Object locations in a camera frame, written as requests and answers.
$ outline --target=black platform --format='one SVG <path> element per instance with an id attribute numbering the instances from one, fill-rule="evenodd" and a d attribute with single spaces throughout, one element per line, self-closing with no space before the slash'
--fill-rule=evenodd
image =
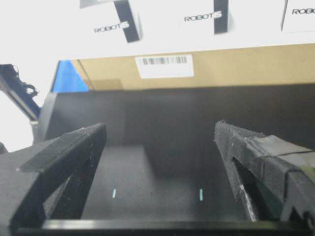
<path id="1" fill-rule="evenodd" d="M 50 94 L 35 142 L 106 124 L 85 219 L 244 220 L 213 142 L 221 119 L 314 149 L 315 85 Z"/>

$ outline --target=cardboard box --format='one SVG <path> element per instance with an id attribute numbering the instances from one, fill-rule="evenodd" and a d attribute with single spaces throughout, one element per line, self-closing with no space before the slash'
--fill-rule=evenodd
<path id="1" fill-rule="evenodd" d="M 315 83 L 315 44 L 246 48 L 156 55 L 150 66 L 167 56 L 191 55 L 193 74 L 141 78 L 138 57 L 73 60 L 91 90 L 138 90 L 217 86 L 288 85 Z M 151 58 L 152 55 L 140 58 Z M 175 63 L 191 66 L 188 63 Z"/>

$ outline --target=blue object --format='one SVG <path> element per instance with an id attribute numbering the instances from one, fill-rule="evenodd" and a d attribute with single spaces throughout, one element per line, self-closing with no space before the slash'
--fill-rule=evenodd
<path id="1" fill-rule="evenodd" d="M 81 76 L 76 72 L 69 60 L 62 60 L 59 63 L 53 92 L 87 92 Z"/>

